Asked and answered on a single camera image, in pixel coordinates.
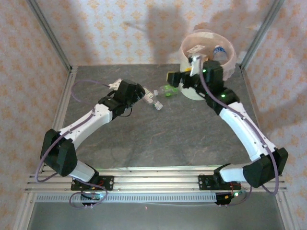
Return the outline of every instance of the orange patterned wallpaper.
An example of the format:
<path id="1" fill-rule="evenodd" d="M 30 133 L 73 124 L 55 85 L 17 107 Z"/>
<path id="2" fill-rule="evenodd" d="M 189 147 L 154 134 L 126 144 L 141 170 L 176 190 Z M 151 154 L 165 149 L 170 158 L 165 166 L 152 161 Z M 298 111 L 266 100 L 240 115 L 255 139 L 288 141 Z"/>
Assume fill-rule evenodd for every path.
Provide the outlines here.
<path id="1" fill-rule="evenodd" d="M 247 51 L 271 0 L 37 0 L 71 65 L 178 63 L 195 25 Z"/>
<path id="2" fill-rule="evenodd" d="M 24 0 L 0 1 L 0 229 L 12 229 L 67 71 Z"/>
<path id="3" fill-rule="evenodd" d="M 307 5 L 285 1 L 247 69 L 260 126 L 289 158 L 285 179 L 307 229 Z"/>

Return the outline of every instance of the white container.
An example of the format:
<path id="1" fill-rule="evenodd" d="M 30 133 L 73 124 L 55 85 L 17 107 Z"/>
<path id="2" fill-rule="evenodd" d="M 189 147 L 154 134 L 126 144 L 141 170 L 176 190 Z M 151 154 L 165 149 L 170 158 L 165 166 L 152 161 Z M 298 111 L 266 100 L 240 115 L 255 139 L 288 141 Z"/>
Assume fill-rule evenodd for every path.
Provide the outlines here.
<path id="1" fill-rule="evenodd" d="M 205 46 L 201 52 L 205 52 L 204 54 L 208 55 L 211 60 L 213 60 L 214 48 L 216 46 L 223 47 L 226 50 L 228 56 L 228 61 L 222 65 L 223 80 L 225 81 L 230 78 L 230 76 L 235 72 L 236 68 L 236 52 L 234 46 L 223 36 L 213 33 L 207 29 L 195 30 L 181 43 L 181 47 L 179 49 L 180 71 L 184 72 L 186 69 L 191 67 L 188 61 L 188 56 L 191 53 L 189 53 L 188 50 L 193 49 L 197 45 Z M 204 100 L 192 88 L 183 89 L 182 84 L 179 86 L 179 88 L 186 97 L 192 100 Z"/>

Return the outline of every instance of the plastic bottle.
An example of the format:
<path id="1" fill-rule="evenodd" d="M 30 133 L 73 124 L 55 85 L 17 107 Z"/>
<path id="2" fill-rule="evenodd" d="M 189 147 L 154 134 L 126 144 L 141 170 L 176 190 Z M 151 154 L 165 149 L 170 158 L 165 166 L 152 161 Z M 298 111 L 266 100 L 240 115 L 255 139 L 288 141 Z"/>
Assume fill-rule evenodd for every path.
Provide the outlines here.
<path id="1" fill-rule="evenodd" d="M 228 61 L 226 50 L 221 46 L 216 46 L 213 50 L 213 60 L 218 61 L 221 65 Z"/>
<path id="2" fill-rule="evenodd" d="M 178 94 L 178 89 L 170 85 L 164 85 L 161 86 L 158 90 L 154 90 L 153 93 L 155 96 L 160 95 L 164 97 L 169 97 Z"/>
<path id="3" fill-rule="evenodd" d="M 150 92 L 147 88 L 145 89 L 145 96 L 143 99 L 148 103 L 152 104 L 157 110 L 162 109 L 163 105 L 157 100 L 156 96 Z"/>

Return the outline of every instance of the gray surface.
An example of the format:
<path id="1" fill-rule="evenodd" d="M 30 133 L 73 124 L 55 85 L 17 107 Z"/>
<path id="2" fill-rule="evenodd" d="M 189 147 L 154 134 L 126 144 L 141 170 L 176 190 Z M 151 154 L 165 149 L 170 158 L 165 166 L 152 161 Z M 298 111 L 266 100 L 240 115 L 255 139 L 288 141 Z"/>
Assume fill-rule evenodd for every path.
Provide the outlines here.
<path id="1" fill-rule="evenodd" d="M 76 80 L 92 79 L 113 83 L 130 79 L 150 90 L 166 84 L 166 73 L 179 65 L 121 65 L 79 67 Z M 225 83 L 235 91 L 255 121 L 248 92 L 239 69 Z M 109 89 L 81 83 L 79 98 L 93 105 Z M 248 162 L 248 154 L 231 128 L 205 101 L 193 101 L 181 93 L 159 98 L 164 105 L 157 111 L 143 100 L 137 102 L 130 117 L 118 117 L 94 132 L 77 149 L 78 159 L 101 169 L 109 167 L 150 167 L 178 165 L 216 165 Z M 65 126 L 91 109 L 71 98 Z"/>
<path id="2" fill-rule="evenodd" d="M 238 206 L 107 204 L 76 210 L 65 203 L 36 203 L 28 230 L 282 230 L 276 199 L 253 193 Z"/>

